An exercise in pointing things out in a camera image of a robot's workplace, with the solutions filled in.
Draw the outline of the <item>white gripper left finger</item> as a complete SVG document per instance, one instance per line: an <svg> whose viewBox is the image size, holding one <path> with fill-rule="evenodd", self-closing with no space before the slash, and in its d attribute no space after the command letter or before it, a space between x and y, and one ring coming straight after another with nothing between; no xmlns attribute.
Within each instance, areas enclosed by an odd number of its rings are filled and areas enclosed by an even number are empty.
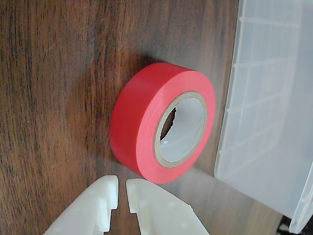
<svg viewBox="0 0 313 235"><path fill-rule="evenodd" d="M50 225L46 235L102 235L118 207L118 177L106 175L85 189Z"/></svg>

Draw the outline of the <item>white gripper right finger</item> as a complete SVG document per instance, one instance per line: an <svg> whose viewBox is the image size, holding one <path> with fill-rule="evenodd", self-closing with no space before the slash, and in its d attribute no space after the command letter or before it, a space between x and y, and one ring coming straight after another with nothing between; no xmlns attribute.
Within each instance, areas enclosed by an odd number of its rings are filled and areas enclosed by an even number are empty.
<svg viewBox="0 0 313 235"><path fill-rule="evenodd" d="M193 208L160 186L144 179L126 181L130 213L142 235L207 235Z"/></svg>

